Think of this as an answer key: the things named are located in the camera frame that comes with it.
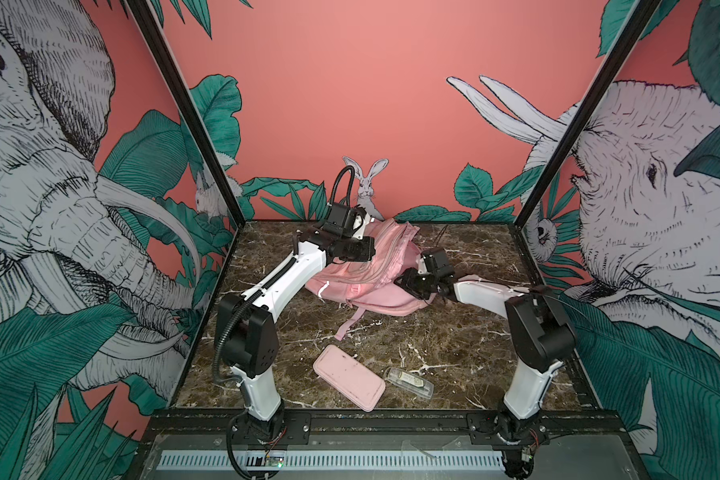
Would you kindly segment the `pink student backpack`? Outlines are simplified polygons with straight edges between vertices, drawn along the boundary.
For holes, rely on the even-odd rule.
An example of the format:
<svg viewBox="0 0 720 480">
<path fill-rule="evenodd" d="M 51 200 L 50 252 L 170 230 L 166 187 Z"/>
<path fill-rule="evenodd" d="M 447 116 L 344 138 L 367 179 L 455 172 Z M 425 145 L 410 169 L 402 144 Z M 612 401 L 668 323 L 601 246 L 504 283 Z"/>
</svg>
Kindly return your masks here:
<svg viewBox="0 0 720 480">
<path fill-rule="evenodd" d="M 323 302 L 330 300 L 356 309 L 337 331 L 337 340 L 341 341 L 367 311 L 402 317 L 432 303 L 434 294 L 419 299 L 394 283 L 407 269 L 418 268 L 421 249 L 414 243 L 418 232 L 419 228 L 408 222 L 373 221 L 365 230 L 374 239 L 371 261 L 328 265 L 306 283 L 305 287 Z"/>
</svg>

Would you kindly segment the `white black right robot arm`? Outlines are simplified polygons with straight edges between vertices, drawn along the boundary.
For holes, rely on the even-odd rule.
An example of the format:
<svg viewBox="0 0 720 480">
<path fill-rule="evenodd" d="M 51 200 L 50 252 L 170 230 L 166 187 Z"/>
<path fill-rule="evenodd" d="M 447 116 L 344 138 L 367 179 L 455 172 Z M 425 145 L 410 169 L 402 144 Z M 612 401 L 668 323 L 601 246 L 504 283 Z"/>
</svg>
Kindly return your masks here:
<svg viewBox="0 0 720 480">
<path fill-rule="evenodd" d="M 415 268 L 407 269 L 395 284 L 419 299 L 439 294 L 506 318 L 517 367 L 503 406 L 518 421 L 537 415 L 552 377 L 577 344 L 569 315 L 552 289 L 513 288 L 476 275 L 438 277 Z"/>
</svg>

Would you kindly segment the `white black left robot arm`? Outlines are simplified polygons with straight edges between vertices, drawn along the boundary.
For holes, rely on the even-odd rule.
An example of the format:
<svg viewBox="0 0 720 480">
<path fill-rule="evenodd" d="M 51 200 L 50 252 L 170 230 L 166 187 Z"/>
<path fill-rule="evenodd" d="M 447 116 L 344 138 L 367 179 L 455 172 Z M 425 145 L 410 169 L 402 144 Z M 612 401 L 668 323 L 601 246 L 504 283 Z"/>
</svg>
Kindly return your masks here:
<svg viewBox="0 0 720 480">
<path fill-rule="evenodd" d="M 302 232 L 290 254 L 263 280 L 219 305 L 211 373 L 213 383 L 238 386 L 247 414 L 271 421 L 282 409 L 272 366 L 279 351 L 277 320 L 293 297 L 326 266 L 338 260 L 366 263 L 375 240 Z"/>
</svg>

